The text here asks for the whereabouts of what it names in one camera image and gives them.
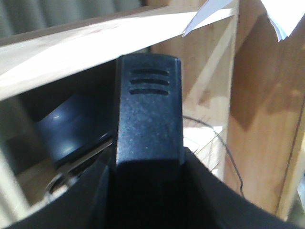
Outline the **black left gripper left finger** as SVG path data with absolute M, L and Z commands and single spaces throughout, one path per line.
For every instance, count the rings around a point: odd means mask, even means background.
M 104 229 L 109 166 L 96 161 L 64 194 L 9 229 Z

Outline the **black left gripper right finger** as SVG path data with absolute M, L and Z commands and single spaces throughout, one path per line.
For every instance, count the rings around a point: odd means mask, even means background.
M 294 229 L 244 199 L 213 175 L 188 148 L 184 174 L 196 229 Z

